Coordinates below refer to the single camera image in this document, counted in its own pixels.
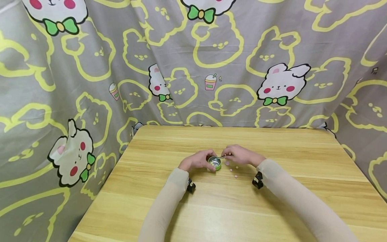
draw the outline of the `bunny ear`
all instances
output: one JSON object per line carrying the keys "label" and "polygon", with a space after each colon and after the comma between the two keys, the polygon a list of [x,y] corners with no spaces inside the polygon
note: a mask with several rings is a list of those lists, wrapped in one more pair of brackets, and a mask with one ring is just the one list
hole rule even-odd
{"label": "bunny ear", "polygon": [[150,72],[159,72],[159,68],[157,67],[157,64],[153,64],[149,67]]}
{"label": "bunny ear", "polygon": [[283,71],[286,71],[287,69],[288,69],[288,66],[285,63],[280,63],[270,67],[270,69],[267,71],[267,75],[283,72]]}
{"label": "bunny ear", "polygon": [[57,164],[58,159],[65,151],[66,143],[66,136],[59,137],[59,139],[55,142],[54,146],[51,148],[50,153],[48,154],[48,159]]}
{"label": "bunny ear", "polygon": [[68,136],[75,137],[77,134],[77,126],[75,125],[74,119],[68,120]]}
{"label": "bunny ear", "polygon": [[303,64],[303,65],[292,67],[290,70],[293,72],[293,76],[295,76],[295,77],[303,77],[310,70],[310,65]]}

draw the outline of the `patterned fabric backdrop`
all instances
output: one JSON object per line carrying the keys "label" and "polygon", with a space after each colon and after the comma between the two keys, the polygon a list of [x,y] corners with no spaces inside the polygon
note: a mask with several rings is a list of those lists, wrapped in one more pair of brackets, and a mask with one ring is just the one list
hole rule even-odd
{"label": "patterned fabric backdrop", "polygon": [[386,12],[387,0],[2,0],[2,241],[66,241],[143,125],[327,130],[387,198]]}

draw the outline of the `wood grain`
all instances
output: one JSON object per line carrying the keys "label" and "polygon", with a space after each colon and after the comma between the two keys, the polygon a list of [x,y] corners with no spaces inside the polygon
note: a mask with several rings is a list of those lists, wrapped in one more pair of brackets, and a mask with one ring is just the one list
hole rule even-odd
{"label": "wood grain", "polygon": [[[202,149],[220,155],[229,144],[276,160],[360,241],[385,241],[387,204],[324,130],[151,125],[137,132],[69,241],[136,241],[148,209],[180,161]],[[289,207],[266,188],[252,186],[255,173],[233,164],[222,164],[216,173],[191,172],[196,191],[183,197],[165,241],[313,241]]]}

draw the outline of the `small green tin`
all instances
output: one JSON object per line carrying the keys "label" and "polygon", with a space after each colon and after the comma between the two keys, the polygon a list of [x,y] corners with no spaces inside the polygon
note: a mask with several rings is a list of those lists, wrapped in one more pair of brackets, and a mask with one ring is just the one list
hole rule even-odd
{"label": "small green tin", "polygon": [[218,171],[220,168],[222,168],[222,162],[220,161],[219,157],[211,156],[207,159],[207,162],[214,165],[215,171]]}

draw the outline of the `beige arm sleeve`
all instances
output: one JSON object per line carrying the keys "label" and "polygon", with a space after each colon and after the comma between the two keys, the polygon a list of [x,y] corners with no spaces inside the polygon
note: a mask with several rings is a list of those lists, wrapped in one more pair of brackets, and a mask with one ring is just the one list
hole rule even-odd
{"label": "beige arm sleeve", "polygon": [[264,185],[297,213],[317,241],[358,241],[332,209],[276,162],[264,160],[257,171],[261,171]]}
{"label": "beige arm sleeve", "polygon": [[173,213],[188,185],[188,172],[175,168],[142,224],[138,242],[163,242]]}

